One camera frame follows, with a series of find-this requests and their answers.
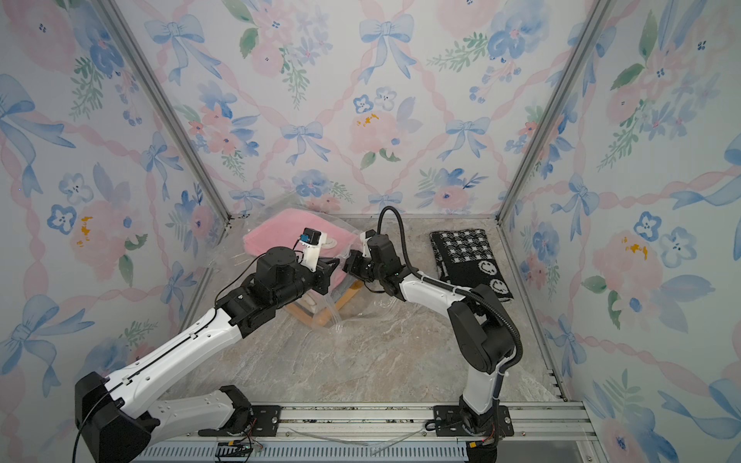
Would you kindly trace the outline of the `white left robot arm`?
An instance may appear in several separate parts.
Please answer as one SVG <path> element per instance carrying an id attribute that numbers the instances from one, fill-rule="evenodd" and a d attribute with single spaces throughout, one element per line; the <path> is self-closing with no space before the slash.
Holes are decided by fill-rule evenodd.
<path id="1" fill-rule="evenodd" d="M 254 412 L 238 387 L 222 386 L 207 395 L 173 401 L 162 395 L 305 293 L 328 294 L 340 263 L 338 258 L 299 255 L 284 246 L 255 258 L 254 273 L 183 333 L 108 376 L 91 372 L 77 381 L 75 444 L 86 445 L 96 462 L 130 462 L 151 445 L 188 432 L 245 432 Z"/>

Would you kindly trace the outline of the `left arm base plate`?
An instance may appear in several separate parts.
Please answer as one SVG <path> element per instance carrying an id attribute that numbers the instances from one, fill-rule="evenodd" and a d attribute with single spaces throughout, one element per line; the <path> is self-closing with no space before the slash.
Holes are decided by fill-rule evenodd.
<path id="1" fill-rule="evenodd" d="M 275 437 L 283 408 L 279 405 L 239 407 L 221 428 L 198 431 L 199 437 Z"/>

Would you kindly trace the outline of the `black white patterned blanket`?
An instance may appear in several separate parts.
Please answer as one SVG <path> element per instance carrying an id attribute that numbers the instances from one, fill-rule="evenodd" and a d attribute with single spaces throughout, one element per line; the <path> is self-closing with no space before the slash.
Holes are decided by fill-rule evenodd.
<path id="1" fill-rule="evenodd" d="M 501 301 L 513 300 L 485 230 L 433 231 L 430 244 L 441 281 L 461 287 L 486 285 Z"/>

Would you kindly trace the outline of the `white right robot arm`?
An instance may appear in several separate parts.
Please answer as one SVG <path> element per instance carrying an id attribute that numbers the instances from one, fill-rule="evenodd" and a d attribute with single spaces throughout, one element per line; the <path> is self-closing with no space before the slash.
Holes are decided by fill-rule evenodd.
<path id="1" fill-rule="evenodd" d="M 401 260 L 388 235 L 366 231 L 343 271 L 401 301 L 447 316 L 460 354 L 469 365 L 459 399 L 461 425 L 473 436 L 498 431 L 506 372 L 522 359 L 520 333 L 489 287 L 457 287 L 426 276 Z"/>

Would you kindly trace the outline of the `pink fluffy blanket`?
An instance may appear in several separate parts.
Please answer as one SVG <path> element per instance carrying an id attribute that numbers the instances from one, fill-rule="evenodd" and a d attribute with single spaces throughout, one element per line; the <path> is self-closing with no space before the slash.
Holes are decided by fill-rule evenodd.
<path id="1" fill-rule="evenodd" d="M 341 220 L 324 217 L 310 210 L 286 208 L 247 231 L 242 239 L 244 251 L 257 258 L 254 279 L 269 289 L 299 286 L 301 281 L 299 239 L 305 228 L 327 235 L 321 258 L 338 258 L 339 267 L 332 275 L 330 289 L 345 278 L 341 267 L 349 252 L 359 245 L 359 233 Z"/>

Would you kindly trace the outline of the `clear plastic vacuum bag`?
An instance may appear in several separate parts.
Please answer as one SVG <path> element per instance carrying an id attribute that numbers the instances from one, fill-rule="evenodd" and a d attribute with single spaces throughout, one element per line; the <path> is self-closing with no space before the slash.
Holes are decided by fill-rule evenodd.
<path id="1" fill-rule="evenodd" d="M 365 284 L 343 267 L 351 253 L 362 257 L 365 239 L 340 218 L 304 208 L 291 195 L 250 212 L 242 226 L 241 244 L 249 262 L 214 300 L 231 324 L 246 337 L 280 311 L 316 331 L 339 331 L 341 308 Z"/>

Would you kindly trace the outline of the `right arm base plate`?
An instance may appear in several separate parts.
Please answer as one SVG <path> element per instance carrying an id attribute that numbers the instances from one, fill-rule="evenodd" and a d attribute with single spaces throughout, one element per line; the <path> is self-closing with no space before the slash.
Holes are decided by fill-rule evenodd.
<path id="1" fill-rule="evenodd" d="M 484 414 L 477 414 L 467 405 L 436 405 L 426 429 L 434 429 L 438 437 L 505 438 L 514 435 L 509 409 L 500 403 Z"/>

